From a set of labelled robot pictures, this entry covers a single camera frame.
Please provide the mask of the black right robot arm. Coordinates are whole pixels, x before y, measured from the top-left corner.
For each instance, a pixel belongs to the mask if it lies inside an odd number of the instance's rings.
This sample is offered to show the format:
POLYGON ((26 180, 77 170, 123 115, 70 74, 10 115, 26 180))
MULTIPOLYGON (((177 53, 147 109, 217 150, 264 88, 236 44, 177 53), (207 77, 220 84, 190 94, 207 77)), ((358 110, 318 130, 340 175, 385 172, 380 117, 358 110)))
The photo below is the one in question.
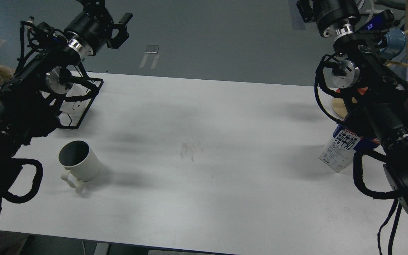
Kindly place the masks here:
POLYGON ((323 113, 346 128, 348 134, 337 135, 337 141, 355 147, 357 138, 377 138, 384 149, 385 154, 356 149, 353 182, 369 197, 393 200, 384 221, 395 217, 387 248, 391 255, 401 211, 408 214, 408 83, 386 65, 391 59, 387 33, 395 17, 384 10, 356 30, 361 14, 354 0, 298 0, 296 6, 304 22, 316 23, 320 36, 334 39, 334 54, 323 56, 316 68, 314 92, 323 113), (366 187, 364 155, 384 163, 392 191, 366 187))

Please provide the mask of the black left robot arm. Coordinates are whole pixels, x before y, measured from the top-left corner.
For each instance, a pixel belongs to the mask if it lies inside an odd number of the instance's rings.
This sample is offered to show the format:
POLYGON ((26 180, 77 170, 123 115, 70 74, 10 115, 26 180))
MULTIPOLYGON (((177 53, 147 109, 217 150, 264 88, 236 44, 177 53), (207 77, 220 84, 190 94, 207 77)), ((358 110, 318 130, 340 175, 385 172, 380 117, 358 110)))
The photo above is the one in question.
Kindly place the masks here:
POLYGON ((21 56, 14 76, 0 85, 0 216, 2 201, 21 204, 40 189, 43 166, 35 159, 14 158, 34 137, 63 129, 63 103, 89 100, 100 87, 82 60, 107 45, 119 49, 129 38, 125 13, 115 23, 103 0, 81 0, 83 11, 64 29, 34 18, 20 22, 21 56))

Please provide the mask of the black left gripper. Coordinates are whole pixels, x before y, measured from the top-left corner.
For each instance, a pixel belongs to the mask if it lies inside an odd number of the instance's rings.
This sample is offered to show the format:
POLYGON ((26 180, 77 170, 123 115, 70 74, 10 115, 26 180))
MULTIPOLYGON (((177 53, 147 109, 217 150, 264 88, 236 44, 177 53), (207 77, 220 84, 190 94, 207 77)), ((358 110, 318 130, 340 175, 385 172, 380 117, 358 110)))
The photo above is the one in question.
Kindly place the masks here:
POLYGON ((115 22, 105 0, 80 0, 83 11, 64 30, 67 46, 79 56, 95 56, 106 45, 119 49, 130 37, 127 24, 133 13, 125 13, 115 22))

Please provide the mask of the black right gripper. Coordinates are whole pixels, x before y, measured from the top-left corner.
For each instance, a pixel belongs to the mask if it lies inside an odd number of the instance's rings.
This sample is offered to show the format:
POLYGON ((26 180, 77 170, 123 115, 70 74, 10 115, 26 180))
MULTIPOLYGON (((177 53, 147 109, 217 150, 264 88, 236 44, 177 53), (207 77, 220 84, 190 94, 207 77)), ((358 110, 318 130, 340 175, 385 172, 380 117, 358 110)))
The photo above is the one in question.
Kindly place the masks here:
POLYGON ((319 35, 333 37, 346 24, 354 26, 361 19, 354 0, 297 0, 296 7, 305 23, 316 23, 319 35))

